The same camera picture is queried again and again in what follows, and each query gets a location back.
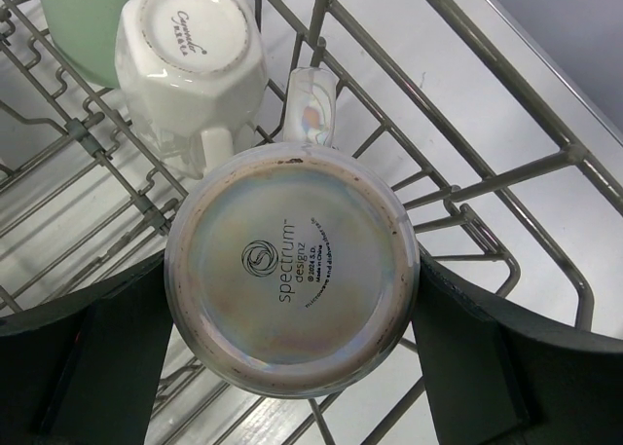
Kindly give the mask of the floral mug orange inside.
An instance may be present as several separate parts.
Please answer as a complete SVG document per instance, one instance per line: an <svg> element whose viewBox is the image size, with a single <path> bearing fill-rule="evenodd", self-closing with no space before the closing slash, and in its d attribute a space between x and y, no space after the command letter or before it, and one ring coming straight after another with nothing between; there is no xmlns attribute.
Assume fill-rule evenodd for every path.
<svg viewBox="0 0 623 445"><path fill-rule="evenodd" d="M181 205L165 248L172 318L228 383L310 398L360 381L403 335L420 254L404 205L333 145L336 76L289 77L283 138L233 156Z"/></svg>

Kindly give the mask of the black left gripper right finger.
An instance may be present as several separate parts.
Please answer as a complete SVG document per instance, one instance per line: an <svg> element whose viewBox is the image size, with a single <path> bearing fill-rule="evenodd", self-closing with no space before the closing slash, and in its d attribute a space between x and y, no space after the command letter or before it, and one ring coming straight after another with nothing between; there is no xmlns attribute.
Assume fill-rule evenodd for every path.
<svg viewBox="0 0 623 445"><path fill-rule="evenodd" d="M440 443L621 443L621 340L527 310L428 257L412 326Z"/></svg>

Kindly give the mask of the green cup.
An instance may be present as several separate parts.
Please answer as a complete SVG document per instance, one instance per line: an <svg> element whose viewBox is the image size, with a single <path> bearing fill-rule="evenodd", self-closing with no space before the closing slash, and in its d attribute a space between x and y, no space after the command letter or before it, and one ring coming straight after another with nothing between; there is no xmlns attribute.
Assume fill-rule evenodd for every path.
<svg viewBox="0 0 623 445"><path fill-rule="evenodd" d="M55 48L88 82L119 86L115 41L128 0L40 0Z"/></svg>

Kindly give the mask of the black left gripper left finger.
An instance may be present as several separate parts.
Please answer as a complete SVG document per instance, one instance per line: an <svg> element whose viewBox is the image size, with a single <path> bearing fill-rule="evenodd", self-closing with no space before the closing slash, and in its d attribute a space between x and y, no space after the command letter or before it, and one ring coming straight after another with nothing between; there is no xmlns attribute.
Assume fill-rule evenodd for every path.
<svg viewBox="0 0 623 445"><path fill-rule="evenodd" d="M2 317L2 443L143 443L170 333L160 252Z"/></svg>

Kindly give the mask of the cream white mug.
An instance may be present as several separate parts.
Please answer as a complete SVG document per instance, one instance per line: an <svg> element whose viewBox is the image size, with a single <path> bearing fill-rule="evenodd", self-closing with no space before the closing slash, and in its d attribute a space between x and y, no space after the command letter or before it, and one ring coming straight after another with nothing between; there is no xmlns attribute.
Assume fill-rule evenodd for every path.
<svg viewBox="0 0 623 445"><path fill-rule="evenodd" d="M135 135L170 169L201 179L235 154L268 84L245 0L128 0L115 70Z"/></svg>

